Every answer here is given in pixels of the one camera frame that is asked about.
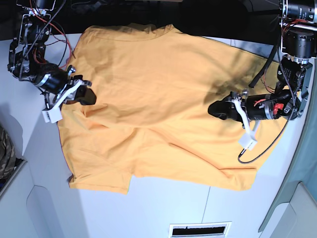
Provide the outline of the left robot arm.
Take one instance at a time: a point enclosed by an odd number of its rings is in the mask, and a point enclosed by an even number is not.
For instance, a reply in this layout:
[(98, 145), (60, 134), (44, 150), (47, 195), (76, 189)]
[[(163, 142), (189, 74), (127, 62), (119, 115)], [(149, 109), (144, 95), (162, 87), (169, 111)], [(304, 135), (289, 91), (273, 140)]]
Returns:
[(317, 2), (315, 0), (280, 1), (280, 38), (260, 72), (250, 82), (253, 88), (264, 81), (268, 67), (278, 54), (275, 88), (268, 93), (249, 96), (246, 92), (231, 92), (221, 101), (212, 103), (208, 113), (221, 120), (232, 119), (248, 130), (251, 121), (299, 118), (309, 95), (312, 72), (311, 58), (317, 57)]

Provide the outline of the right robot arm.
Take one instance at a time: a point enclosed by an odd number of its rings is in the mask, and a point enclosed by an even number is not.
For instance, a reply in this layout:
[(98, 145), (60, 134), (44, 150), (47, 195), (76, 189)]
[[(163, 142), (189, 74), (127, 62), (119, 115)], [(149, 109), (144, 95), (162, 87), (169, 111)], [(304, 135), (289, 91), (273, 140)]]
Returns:
[(17, 36), (10, 44), (7, 69), (20, 82), (32, 83), (39, 89), (47, 110), (76, 102), (83, 106), (93, 105), (97, 100), (91, 82), (84, 80), (82, 75), (76, 75), (75, 67), (54, 64), (44, 58), (46, 41), (52, 35), (52, 29), (65, 35), (63, 28), (53, 24), (64, 4), (55, 9), (53, 0), (16, 2), (23, 12)]

